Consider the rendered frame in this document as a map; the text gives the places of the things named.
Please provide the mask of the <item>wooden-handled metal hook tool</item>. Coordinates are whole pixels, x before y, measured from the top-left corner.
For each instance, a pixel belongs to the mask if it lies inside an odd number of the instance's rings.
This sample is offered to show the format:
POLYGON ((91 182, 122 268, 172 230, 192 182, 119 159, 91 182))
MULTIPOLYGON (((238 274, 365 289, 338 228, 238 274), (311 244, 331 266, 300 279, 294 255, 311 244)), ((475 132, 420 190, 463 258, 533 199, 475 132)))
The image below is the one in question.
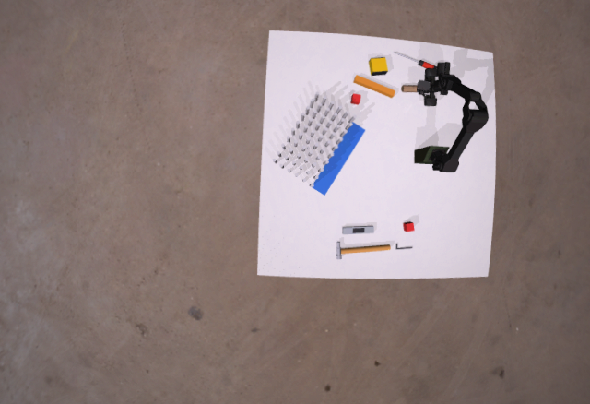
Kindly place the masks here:
POLYGON ((402 85, 401 92, 417 92, 417 86, 418 85, 402 85))

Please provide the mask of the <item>orange rectangular bar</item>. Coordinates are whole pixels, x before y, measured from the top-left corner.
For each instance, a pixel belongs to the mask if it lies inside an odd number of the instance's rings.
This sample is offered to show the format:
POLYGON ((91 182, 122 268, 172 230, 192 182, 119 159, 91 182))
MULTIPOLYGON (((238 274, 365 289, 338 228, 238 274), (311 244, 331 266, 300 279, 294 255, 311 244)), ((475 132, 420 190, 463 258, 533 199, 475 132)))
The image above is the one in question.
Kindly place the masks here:
POLYGON ((395 96, 395 90, 387 88, 387 87, 380 85, 376 82, 370 81, 369 79, 366 79, 364 77, 360 77, 360 76, 356 75, 353 82, 358 85, 361 85, 365 88, 382 93, 383 95, 388 96, 390 98, 395 96))

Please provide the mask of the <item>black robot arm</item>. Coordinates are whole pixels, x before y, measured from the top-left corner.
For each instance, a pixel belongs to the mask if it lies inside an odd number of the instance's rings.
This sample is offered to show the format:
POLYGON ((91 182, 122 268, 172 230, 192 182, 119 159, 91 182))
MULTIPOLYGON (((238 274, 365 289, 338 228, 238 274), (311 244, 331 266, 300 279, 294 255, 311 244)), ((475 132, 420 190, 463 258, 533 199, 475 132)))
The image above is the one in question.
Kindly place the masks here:
MULTIPOLYGON (((462 108, 464 114, 462 118, 463 128, 448 153, 445 153, 446 149, 434 149, 432 151, 429 157, 429 160, 432 160, 432 169, 440 172, 457 171, 458 159, 464 152, 469 140, 489 120, 487 106, 481 99, 481 94, 462 85, 461 80, 455 75, 450 75, 450 67, 450 62, 438 63, 437 77, 439 80, 436 80, 433 86, 436 91, 441 92, 441 95, 448 95, 448 91, 451 90, 465 99, 465 105, 462 108), (469 109, 470 102, 474 102, 478 110, 469 109)), ((420 95, 430 93, 431 84, 432 81, 419 80, 417 93, 420 95)))

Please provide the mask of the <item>blue taped strip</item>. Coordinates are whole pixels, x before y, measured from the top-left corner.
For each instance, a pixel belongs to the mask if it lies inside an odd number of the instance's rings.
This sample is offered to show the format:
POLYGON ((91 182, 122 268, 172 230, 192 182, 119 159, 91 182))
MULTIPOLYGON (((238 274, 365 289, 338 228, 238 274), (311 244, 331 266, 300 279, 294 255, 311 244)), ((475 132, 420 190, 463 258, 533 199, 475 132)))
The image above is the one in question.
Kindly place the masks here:
POLYGON ((335 181, 339 172, 345 165, 351 151, 357 146, 365 129, 352 122, 353 126, 347 130, 348 132, 342 137, 338 148, 333 152, 334 156, 329 159, 329 163, 324 166, 324 170, 320 172, 319 178, 315 180, 314 189, 325 195, 332 183, 335 181))

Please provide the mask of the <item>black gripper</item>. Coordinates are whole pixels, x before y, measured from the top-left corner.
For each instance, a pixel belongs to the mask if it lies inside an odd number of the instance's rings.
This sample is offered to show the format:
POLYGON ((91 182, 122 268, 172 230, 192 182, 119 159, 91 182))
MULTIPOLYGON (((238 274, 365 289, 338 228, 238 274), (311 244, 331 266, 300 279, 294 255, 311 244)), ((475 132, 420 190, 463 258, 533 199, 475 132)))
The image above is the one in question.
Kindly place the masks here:
POLYGON ((437 98, 435 98, 434 93, 439 92, 439 91, 436 91, 433 86, 434 82, 436 82, 435 77, 437 77, 437 68, 427 68, 425 70, 425 80, 424 81, 432 81, 430 95, 429 94, 422 95, 422 96, 424 96, 423 99, 424 99, 425 106, 436 106, 437 98))

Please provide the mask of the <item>red-handled metal hook tool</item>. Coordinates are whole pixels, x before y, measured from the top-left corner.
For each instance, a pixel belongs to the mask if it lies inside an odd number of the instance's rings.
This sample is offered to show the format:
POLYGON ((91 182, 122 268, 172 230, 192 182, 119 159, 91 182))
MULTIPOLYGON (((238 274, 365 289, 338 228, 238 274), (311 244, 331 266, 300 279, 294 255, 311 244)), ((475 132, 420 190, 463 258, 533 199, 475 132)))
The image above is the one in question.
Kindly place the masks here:
MULTIPOLYGON (((396 53, 396 52, 395 52, 395 53, 396 53)), ((401 55, 401 56, 404 56, 404 55, 402 55, 402 54, 400 54, 400 53, 396 53, 396 54, 398 54, 398 55, 401 55)), ((435 65, 432 65, 432 64, 429 64, 429 63, 427 63, 427 62, 424 62, 424 61, 422 61, 422 60, 420 60, 420 61, 417 61, 417 60, 414 60, 414 59, 412 59, 412 58, 410 58, 410 57, 407 57, 407 56, 404 56, 404 57, 406 57, 406 58, 408 58, 408 59, 411 59, 411 60, 413 60, 413 61, 416 61, 416 62, 418 62, 418 63, 419 63, 419 66, 421 66, 421 67, 424 67, 424 68, 437 68, 437 66, 435 66, 435 65)))

